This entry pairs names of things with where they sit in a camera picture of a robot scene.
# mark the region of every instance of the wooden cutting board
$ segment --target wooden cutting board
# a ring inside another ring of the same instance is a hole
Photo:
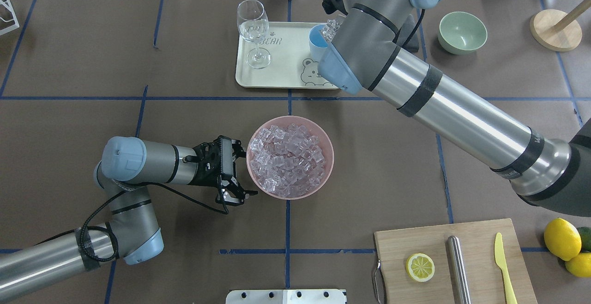
[[[454,304],[446,241],[455,235],[460,239],[471,302],[503,304],[503,278],[495,264],[497,232],[503,235],[505,257],[517,302],[537,304],[511,219],[376,232],[376,248],[378,259],[382,261],[388,302]],[[424,253],[433,259],[435,274],[429,281],[416,282],[407,275],[406,260],[413,253]]]

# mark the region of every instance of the table surface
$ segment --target table surface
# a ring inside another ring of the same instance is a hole
[[[368,91],[244,89],[235,81],[242,0],[11,0],[19,30],[0,37],[0,254],[81,226],[105,201],[91,174],[111,136],[196,146],[244,143],[268,119],[298,115],[331,137],[327,184],[301,201],[260,194],[227,216],[159,188],[151,198],[164,251],[117,261],[15,303],[223,303],[231,289],[346,289],[372,303],[375,231],[511,218],[541,304],[588,301],[541,239],[563,217],[526,205],[509,182]],[[321,0],[261,0],[270,20],[324,22]],[[442,0],[427,12],[417,56],[548,138],[570,140],[591,117],[589,24],[553,53],[530,34],[544,8],[582,0]],[[451,11],[478,16],[487,44],[453,56],[437,43]],[[238,179],[255,185],[243,160]],[[181,187],[212,202],[211,188]],[[102,212],[96,222],[108,220]]]

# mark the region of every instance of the bowl of ice cubes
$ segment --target bowl of ice cubes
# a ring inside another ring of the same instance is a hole
[[[328,180],[334,151],[326,132],[310,119],[283,116],[264,123],[247,147],[247,169],[260,190],[302,199]]]

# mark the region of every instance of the yellow knife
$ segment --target yellow knife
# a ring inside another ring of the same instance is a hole
[[[505,285],[505,301],[507,304],[517,304],[515,292],[511,285],[509,278],[509,270],[507,269],[507,261],[505,260],[505,250],[503,249],[503,236],[500,232],[496,233],[495,237],[495,262],[503,272],[503,283]]]

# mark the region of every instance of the wooden stand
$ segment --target wooden stand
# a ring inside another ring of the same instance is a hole
[[[530,31],[536,41],[553,51],[570,51],[583,38],[583,31],[575,18],[591,7],[591,0],[584,0],[570,13],[546,9],[532,16]]]

